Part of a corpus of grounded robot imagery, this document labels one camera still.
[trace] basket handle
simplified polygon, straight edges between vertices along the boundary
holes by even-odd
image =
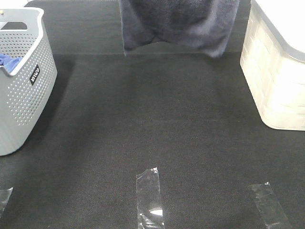
[[[33,7],[2,9],[0,10],[0,22],[23,22],[28,27],[27,32],[38,37],[38,35],[43,33],[41,20],[43,13],[44,11],[42,9]]]

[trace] dark gray towel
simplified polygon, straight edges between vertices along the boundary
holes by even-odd
[[[153,42],[223,54],[239,0],[120,0],[125,53]]]

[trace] black fabric surface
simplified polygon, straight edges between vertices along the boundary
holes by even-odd
[[[240,53],[55,55],[50,99],[0,157],[0,229],[135,229],[136,174],[158,167],[167,229],[263,229],[247,186],[269,181],[304,228],[304,132],[265,126]]]
[[[239,0],[119,0],[124,50],[154,42],[183,44],[212,57],[223,54]]]

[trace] clear tape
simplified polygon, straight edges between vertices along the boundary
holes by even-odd
[[[267,229],[292,228],[269,183],[250,185],[249,190]]]
[[[157,168],[137,175],[137,209],[138,229],[165,229]]]
[[[11,192],[13,188],[7,190],[0,190],[0,218],[4,212],[4,209],[10,199]]]

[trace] white storage bin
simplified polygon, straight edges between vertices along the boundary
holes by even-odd
[[[0,156],[16,151],[32,131],[57,75],[39,8],[2,9],[0,22],[23,22],[26,30],[0,30],[0,53],[23,57],[8,73],[0,67]]]
[[[263,122],[305,130],[305,1],[252,0],[241,67]]]

